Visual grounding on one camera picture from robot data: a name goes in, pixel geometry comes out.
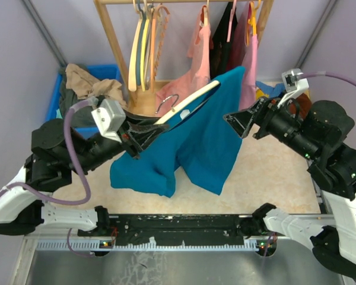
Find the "cream plastic hanger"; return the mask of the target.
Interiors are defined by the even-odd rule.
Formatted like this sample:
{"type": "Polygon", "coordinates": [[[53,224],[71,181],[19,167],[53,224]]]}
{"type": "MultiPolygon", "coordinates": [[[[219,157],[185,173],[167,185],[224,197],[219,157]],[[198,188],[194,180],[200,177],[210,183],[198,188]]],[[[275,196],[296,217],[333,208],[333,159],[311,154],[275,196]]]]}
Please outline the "cream plastic hanger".
{"type": "Polygon", "coordinates": [[[215,87],[220,85],[220,82],[217,80],[211,81],[209,84],[206,86],[200,88],[199,90],[195,91],[192,93],[190,96],[185,98],[182,102],[180,102],[177,106],[173,106],[169,112],[167,112],[164,116],[160,117],[154,124],[159,125],[159,124],[164,124],[166,123],[169,119],[171,119],[174,115],[178,114],[181,112],[183,109],[186,109],[186,107],[194,102],[196,99],[202,97],[203,95],[207,94],[207,92],[211,91],[215,87]]]}

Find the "teal blue t shirt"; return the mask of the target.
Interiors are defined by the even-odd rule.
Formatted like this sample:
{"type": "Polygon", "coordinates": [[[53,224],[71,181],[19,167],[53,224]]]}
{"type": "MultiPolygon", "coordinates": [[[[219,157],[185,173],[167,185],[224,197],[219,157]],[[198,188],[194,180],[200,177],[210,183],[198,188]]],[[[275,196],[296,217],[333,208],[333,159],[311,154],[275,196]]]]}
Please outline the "teal blue t shirt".
{"type": "Polygon", "coordinates": [[[133,159],[128,153],[110,167],[112,188],[130,188],[143,193],[172,197],[175,171],[183,168],[190,181],[219,195],[241,147],[242,140],[223,116],[236,112],[245,68],[238,66],[218,77],[210,89],[185,110],[174,115],[169,130],[133,159]]]}

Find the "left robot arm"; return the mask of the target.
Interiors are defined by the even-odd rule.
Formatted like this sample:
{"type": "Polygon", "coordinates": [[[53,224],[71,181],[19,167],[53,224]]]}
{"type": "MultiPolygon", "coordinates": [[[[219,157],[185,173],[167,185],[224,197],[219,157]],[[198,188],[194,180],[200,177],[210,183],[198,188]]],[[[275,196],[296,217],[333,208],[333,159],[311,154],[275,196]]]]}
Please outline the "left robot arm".
{"type": "MultiPolygon", "coordinates": [[[[156,119],[127,116],[118,130],[119,141],[96,133],[84,138],[72,130],[71,137],[83,174],[97,169],[114,156],[127,152],[139,158],[169,128],[156,119]]],[[[45,122],[31,135],[31,155],[17,176],[0,190],[0,235],[20,236],[42,227],[77,229],[79,236],[103,236],[112,228],[109,212],[102,206],[91,210],[57,208],[46,200],[72,183],[74,166],[68,154],[63,120],[45,122]]]]}

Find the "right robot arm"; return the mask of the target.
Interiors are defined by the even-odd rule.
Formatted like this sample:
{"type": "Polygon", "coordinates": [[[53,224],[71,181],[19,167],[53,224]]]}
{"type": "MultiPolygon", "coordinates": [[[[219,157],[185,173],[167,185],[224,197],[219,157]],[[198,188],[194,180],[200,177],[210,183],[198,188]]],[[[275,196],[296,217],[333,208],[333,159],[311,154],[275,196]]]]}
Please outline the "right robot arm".
{"type": "Polygon", "coordinates": [[[333,101],[314,103],[301,119],[287,104],[261,98],[250,108],[224,116],[245,138],[267,135],[310,162],[308,173],[332,210],[334,225],[314,224],[266,203],[241,222],[244,235],[282,234],[308,248],[325,268],[356,281],[356,149],[345,144],[354,120],[333,101]]]}

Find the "salmon pink t shirt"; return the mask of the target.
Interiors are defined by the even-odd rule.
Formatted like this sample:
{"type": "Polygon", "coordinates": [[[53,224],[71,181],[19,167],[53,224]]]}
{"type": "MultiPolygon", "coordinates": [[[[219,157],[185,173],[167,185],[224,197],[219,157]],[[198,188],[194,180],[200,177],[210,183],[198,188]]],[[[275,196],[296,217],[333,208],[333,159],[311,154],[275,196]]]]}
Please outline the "salmon pink t shirt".
{"type": "Polygon", "coordinates": [[[210,25],[197,17],[187,57],[192,60],[187,73],[169,82],[156,92],[155,115],[165,115],[173,106],[182,102],[210,81],[209,48],[210,25]]]}

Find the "dark grey t shirt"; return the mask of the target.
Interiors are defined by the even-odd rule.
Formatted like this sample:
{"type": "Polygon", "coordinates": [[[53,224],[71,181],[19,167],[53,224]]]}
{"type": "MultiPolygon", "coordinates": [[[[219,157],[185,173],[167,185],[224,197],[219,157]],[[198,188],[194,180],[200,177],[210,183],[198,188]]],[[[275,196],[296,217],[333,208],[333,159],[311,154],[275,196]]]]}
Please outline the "dark grey t shirt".
{"type": "MultiPolygon", "coordinates": [[[[76,93],[72,89],[67,89],[66,87],[66,74],[64,71],[60,70],[59,73],[62,76],[62,81],[59,88],[60,98],[59,98],[59,109],[62,117],[64,118],[69,108],[78,103],[80,100],[77,98],[76,93]]],[[[91,115],[92,107],[86,106],[78,111],[76,111],[71,119],[71,126],[73,128],[88,128],[95,125],[94,119],[91,115]]]]}

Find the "brown t shirt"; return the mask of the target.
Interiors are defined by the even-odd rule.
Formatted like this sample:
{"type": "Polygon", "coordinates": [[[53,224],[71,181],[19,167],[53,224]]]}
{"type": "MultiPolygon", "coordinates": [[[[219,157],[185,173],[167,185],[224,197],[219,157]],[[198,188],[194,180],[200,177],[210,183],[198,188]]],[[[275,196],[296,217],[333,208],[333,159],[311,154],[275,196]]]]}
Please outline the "brown t shirt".
{"type": "Polygon", "coordinates": [[[312,101],[307,93],[302,93],[296,98],[296,103],[293,103],[290,108],[292,113],[299,111],[301,119],[305,119],[312,107],[312,101]]]}

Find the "beige t shirt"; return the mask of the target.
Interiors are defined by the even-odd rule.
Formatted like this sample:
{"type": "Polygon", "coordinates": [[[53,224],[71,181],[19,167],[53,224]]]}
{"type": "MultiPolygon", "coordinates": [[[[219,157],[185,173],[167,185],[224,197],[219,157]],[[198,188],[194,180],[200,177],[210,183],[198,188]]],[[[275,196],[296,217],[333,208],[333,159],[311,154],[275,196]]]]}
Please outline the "beige t shirt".
{"type": "Polygon", "coordinates": [[[118,80],[99,80],[76,64],[68,64],[65,73],[66,88],[73,90],[78,99],[104,96],[106,99],[118,101],[123,108],[128,108],[123,97],[122,84],[118,80]]]}

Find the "black t shirt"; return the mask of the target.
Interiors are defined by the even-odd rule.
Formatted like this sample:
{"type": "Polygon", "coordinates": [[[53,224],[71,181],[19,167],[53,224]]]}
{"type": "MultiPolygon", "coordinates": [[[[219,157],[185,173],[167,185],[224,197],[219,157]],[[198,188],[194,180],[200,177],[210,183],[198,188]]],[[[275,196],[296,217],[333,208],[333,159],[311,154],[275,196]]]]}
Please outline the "black t shirt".
{"type": "Polygon", "coordinates": [[[220,22],[213,34],[213,47],[209,51],[209,64],[211,79],[226,72],[228,60],[230,58],[231,45],[233,43],[234,31],[237,27],[236,13],[233,18],[232,34],[229,43],[226,42],[228,22],[230,18],[230,11],[232,3],[229,2],[223,12],[220,22]]]}

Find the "yellow hanger with shirt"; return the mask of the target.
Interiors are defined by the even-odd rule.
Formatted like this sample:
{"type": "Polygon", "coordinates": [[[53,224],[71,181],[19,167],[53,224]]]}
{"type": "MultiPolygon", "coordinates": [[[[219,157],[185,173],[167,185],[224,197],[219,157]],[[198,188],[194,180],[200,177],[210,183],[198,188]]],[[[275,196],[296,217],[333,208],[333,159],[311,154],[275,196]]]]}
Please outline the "yellow hanger with shirt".
{"type": "Polygon", "coordinates": [[[247,18],[244,33],[244,41],[246,46],[249,45],[252,36],[257,35],[257,12],[261,5],[261,0],[258,0],[257,5],[253,1],[250,1],[247,6],[247,18]]]}

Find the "orange plastic hanger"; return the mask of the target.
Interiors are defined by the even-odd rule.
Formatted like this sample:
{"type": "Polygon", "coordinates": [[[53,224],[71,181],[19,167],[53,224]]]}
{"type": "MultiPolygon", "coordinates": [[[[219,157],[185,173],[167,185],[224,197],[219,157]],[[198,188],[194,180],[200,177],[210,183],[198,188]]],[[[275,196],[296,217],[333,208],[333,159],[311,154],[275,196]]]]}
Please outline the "orange plastic hanger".
{"type": "Polygon", "coordinates": [[[154,48],[155,48],[155,36],[156,36],[156,22],[157,22],[157,17],[159,15],[163,15],[163,14],[167,14],[170,16],[170,11],[169,9],[163,5],[160,4],[159,6],[154,8],[154,13],[153,13],[153,18],[152,18],[152,33],[151,33],[151,65],[150,65],[150,91],[153,93],[155,92],[155,81],[156,81],[156,77],[153,78],[153,71],[152,68],[154,67],[154,48]]]}

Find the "beige hanger with shirt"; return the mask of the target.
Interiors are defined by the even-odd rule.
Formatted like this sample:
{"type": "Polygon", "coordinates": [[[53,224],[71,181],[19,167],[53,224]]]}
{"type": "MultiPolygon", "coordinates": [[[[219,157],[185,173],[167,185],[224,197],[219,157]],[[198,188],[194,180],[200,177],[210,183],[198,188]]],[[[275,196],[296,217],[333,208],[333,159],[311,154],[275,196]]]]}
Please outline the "beige hanger with shirt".
{"type": "Polygon", "coordinates": [[[209,25],[209,0],[206,0],[206,4],[201,8],[201,27],[209,25]]]}

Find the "pink hanger with shirt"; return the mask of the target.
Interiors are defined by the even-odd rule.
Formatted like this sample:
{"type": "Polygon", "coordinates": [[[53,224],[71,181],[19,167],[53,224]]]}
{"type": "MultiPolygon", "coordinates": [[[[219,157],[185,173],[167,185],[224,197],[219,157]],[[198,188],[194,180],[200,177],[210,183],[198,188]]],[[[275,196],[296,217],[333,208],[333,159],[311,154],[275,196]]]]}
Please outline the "pink hanger with shirt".
{"type": "Polygon", "coordinates": [[[230,18],[229,18],[229,22],[228,22],[228,30],[227,30],[227,38],[226,38],[227,43],[229,43],[231,40],[232,25],[233,25],[233,18],[236,13],[236,5],[237,5],[237,0],[233,0],[232,8],[230,11],[230,18]]]}

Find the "yellow cloth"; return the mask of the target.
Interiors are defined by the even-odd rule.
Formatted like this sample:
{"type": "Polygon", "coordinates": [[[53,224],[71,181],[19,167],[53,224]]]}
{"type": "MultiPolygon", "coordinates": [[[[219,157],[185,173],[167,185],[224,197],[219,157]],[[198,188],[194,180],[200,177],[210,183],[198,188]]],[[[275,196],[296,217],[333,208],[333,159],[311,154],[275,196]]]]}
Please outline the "yellow cloth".
{"type": "Polygon", "coordinates": [[[264,93],[261,89],[257,88],[256,89],[256,100],[259,99],[259,98],[269,98],[269,95],[264,93]]]}

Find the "wooden clothes rack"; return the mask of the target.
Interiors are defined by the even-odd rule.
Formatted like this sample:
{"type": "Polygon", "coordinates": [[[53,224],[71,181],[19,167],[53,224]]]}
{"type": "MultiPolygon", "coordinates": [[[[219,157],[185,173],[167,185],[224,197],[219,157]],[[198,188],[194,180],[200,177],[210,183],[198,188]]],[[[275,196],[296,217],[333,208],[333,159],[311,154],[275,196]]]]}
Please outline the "wooden clothes rack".
{"type": "MultiPolygon", "coordinates": [[[[129,69],[124,60],[123,53],[116,37],[116,33],[106,6],[132,4],[134,10],[137,10],[138,7],[136,6],[136,2],[94,1],[94,4],[125,85],[135,84],[134,78],[128,78],[129,69]]],[[[259,42],[262,40],[273,4],[273,1],[259,1],[257,7],[252,11],[252,13],[255,15],[255,24],[253,25],[253,28],[259,42]]],[[[137,113],[139,115],[152,115],[152,107],[155,104],[155,95],[152,91],[142,91],[140,87],[135,87],[129,92],[129,95],[129,109],[131,112],[137,113]]]]}

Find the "light blue cloth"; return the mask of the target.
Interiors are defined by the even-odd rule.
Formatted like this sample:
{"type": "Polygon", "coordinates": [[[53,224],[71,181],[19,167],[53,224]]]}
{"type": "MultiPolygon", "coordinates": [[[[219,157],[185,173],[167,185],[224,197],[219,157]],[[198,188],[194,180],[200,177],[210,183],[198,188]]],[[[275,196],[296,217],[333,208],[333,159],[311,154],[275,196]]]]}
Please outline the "light blue cloth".
{"type": "Polygon", "coordinates": [[[285,85],[283,83],[277,83],[274,86],[267,85],[261,81],[256,82],[256,89],[261,89],[264,93],[269,95],[269,98],[282,97],[282,94],[286,93],[285,85]]]}

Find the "blue plastic bin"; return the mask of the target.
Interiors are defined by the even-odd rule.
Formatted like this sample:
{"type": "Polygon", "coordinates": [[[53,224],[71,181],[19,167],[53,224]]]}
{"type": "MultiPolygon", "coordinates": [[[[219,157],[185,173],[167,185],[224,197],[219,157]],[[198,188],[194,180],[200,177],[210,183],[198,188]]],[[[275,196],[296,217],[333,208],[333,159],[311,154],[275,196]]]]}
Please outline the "blue plastic bin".
{"type": "MultiPolygon", "coordinates": [[[[83,64],[78,64],[79,67],[82,69],[88,71],[91,75],[96,77],[99,80],[104,80],[104,79],[115,79],[118,80],[119,82],[122,82],[122,77],[120,74],[120,71],[115,64],[109,64],[109,65],[89,65],[88,67],[83,64]]],[[[45,121],[49,121],[52,119],[56,119],[56,110],[59,109],[59,98],[60,98],[60,93],[59,93],[59,88],[60,84],[62,81],[62,76],[59,74],[60,70],[65,72],[66,68],[60,68],[58,71],[56,83],[53,89],[52,97],[50,100],[50,104],[48,107],[48,111],[46,113],[46,119],[45,121]]],[[[88,128],[75,128],[82,137],[84,138],[89,138],[96,134],[98,132],[98,129],[96,125],[93,127],[88,127],[88,128]]]]}

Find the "mint green cloth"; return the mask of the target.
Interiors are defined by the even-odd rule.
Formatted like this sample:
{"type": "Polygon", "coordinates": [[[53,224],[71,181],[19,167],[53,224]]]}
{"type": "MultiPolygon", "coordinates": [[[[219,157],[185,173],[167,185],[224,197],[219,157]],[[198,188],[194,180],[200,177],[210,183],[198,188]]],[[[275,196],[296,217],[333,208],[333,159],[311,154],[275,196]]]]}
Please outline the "mint green cloth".
{"type": "Polygon", "coordinates": [[[60,109],[56,110],[56,118],[57,119],[62,119],[63,118],[60,109]]]}

